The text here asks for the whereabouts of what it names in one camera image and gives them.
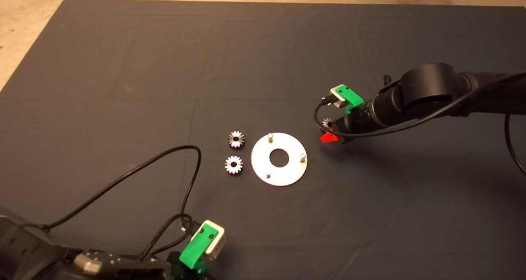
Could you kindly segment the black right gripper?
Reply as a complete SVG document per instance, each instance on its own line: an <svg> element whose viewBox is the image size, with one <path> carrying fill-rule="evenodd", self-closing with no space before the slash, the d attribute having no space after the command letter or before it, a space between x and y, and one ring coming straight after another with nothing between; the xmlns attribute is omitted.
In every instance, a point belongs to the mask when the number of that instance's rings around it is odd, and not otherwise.
<svg viewBox="0 0 526 280"><path fill-rule="evenodd" d="M343 134L362 134L370 132L370 112L367 106L359 106L347 110L343 117L334 121L334 131ZM332 133L324 133L321 136L322 143L338 142L338 136Z"/></svg>

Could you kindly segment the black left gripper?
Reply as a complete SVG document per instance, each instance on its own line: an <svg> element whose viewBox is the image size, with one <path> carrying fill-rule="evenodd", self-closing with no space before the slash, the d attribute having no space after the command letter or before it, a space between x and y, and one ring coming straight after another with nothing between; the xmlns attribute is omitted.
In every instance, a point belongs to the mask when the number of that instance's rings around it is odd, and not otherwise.
<svg viewBox="0 0 526 280"><path fill-rule="evenodd" d="M171 274L173 280L214 280L214 277L207 272L199 273L197 269L190 269L179 260L181 252L172 251L166 261L171 264Z"/></svg>

